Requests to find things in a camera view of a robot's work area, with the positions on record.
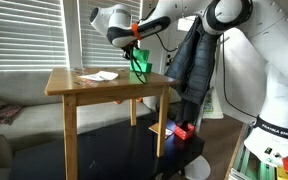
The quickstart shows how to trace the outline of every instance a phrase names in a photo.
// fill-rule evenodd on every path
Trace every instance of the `green object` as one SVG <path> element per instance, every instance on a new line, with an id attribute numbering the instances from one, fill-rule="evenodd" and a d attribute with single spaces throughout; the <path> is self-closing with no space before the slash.
<path id="1" fill-rule="evenodd" d="M 140 50 L 140 49 L 133 50 L 133 56 L 138 62 L 146 63 L 149 55 L 150 55 L 149 50 Z"/>
<path id="2" fill-rule="evenodd" d="M 138 67 L 138 65 L 137 65 L 135 62 L 133 62 L 133 61 L 130 62 L 130 70 L 131 70 L 131 71 L 136 71 L 136 72 L 144 72 L 144 73 L 149 73 L 149 72 L 151 72 L 151 70 L 152 70 L 152 64 L 151 64 L 151 63 L 138 62 L 138 64 L 140 65 L 142 71 L 141 71 L 141 69 Z"/>

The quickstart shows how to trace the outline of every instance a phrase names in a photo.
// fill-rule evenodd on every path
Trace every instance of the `table leg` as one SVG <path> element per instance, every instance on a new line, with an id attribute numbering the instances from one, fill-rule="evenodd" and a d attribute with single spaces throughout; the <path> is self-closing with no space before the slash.
<path id="1" fill-rule="evenodd" d="M 77 180 L 76 95 L 63 95 L 66 180 Z"/>
<path id="2" fill-rule="evenodd" d="M 167 120 L 167 111 L 169 103 L 169 86 L 163 87 L 163 92 L 160 98 L 160 113 L 158 123 L 158 136 L 157 136 L 157 156 L 164 155 L 164 143 L 165 143 L 165 128 Z"/>
<path id="3" fill-rule="evenodd" d="M 136 99 L 130 100 L 131 126 L 136 125 Z"/>

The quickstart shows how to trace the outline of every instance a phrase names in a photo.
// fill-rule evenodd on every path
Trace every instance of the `wooden table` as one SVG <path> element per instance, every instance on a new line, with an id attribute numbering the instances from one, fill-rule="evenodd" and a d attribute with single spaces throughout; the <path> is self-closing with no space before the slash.
<path id="1" fill-rule="evenodd" d="M 118 73 L 118 77 L 108 82 L 78 84 L 79 70 L 55 68 L 45 88 L 45 94 L 62 95 L 64 114 L 65 170 L 67 180 L 77 179 L 77 106 L 131 99 L 131 125 L 136 125 L 136 98 L 160 96 L 159 135 L 157 156 L 164 153 L 164 134 L 169 103 L 169 86 L 179 81 L 156 73 L 145 74 L 147 84 L 142 84 L 134 72 L 119 71 L 116 68 L 83 69 L 83 74 L 96 74 L 99 71 Z"/>

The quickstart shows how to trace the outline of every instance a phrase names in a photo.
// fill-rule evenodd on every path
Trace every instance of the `hanging coat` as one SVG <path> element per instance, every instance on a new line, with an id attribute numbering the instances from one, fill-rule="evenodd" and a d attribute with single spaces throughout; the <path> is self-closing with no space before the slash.
<path id="1" fill-rule="evenodd" d="M 165 75 L 180 80 L 172 86 L 185 100 L 201 105 L 213 74 L 217 39 L 205 32 L 196 17 Z"/>

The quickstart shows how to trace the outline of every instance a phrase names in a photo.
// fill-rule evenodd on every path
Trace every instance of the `table top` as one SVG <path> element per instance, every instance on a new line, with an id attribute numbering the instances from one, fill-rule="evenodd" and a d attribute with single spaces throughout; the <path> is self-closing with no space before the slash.
<path id="1" fill-rule="evenodd" d="M 96 74 L 99 71 L 107 71 L 117 73 L 118 76 L 111 81 L 88 82 L 78 84 L 83 81 L 80 75 Z M 136 74 L 129 70 L 119 70 L 118 68 L 84 68 L 84 69 L 66 69 L 55 68 L 49 78 L 45 88 L 45 95 L 61 95 L 73 94 L 82 92 L 100 91 L 111 88 L 111 90 L 125 87 L 141 86 L 160 86 L 178 84 L 179 81 L 170 77 L 166 77 L 157 73 L 144 73 L 147 79 L 147 84 L 143 84 L 136 76 Z"/>
<path id="2" fill-rule="evenodd" d="M 79 134 L 79 179 L 168 179 L 202 154 L 204 140 L 194 136 L 183 141 L 174 134 L 165 141 L 165 154 L 156 157 L 157 135 L 149 130 L 157 113 Z M 167 128 L 174 130 L 174 122 Z M 10 174 L 14 179 L 65 179 L 63 140 L 18 151 Z"/>

